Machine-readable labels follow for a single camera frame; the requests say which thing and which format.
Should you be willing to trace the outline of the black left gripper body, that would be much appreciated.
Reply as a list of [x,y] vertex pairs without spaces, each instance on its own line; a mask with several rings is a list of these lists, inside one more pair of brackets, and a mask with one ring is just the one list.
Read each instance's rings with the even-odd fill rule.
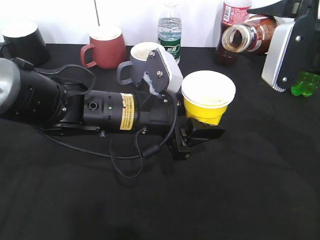
[[171,96],[166,93],[165,103],[144,91],[136,92],[136,130],[146,129],[147,134],[166,136],[172,126],[174,106]]

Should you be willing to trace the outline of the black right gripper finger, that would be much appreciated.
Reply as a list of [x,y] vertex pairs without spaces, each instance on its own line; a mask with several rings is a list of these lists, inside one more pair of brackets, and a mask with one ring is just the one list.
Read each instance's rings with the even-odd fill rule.
[[265,15],[265,16],[289,18],[290,13],[289,13],[289,10],[286,9],[286,4],[287,4],[286,0],[280,0],[271,5],[248,9],[247,13],[253,14],[253,15]]

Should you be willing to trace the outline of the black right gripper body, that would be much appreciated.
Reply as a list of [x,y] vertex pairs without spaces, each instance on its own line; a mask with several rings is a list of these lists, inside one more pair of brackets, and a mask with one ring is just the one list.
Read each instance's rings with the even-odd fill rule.
[[282,14],[293,18],[284,57],[278,73],[278,85],[291,87],[300,72],[320,74],[320,2],[287,0]]

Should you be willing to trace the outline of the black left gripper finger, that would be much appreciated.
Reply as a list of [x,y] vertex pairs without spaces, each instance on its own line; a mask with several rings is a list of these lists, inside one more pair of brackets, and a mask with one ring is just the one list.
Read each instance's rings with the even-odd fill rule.
[[194,118],[178,117],[174,131],[168,140],[168,148],[174,160],[186,160],[191,147],[220,138],[225,129]]

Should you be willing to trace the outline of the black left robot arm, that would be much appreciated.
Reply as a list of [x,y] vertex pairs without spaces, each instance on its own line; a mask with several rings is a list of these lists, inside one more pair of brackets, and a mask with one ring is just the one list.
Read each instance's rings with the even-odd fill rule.
[[189,157],[191,147],[220,138],[218,124],[186,116],[182,96],[154,96],[93,90],[93,83],[59,77],[62,66],[47,70],[13,58],[0,60],[0,117],[35,127],[45,137],[146,133],[162,137],[138,153],[150,157],[167,145],[176,160]]

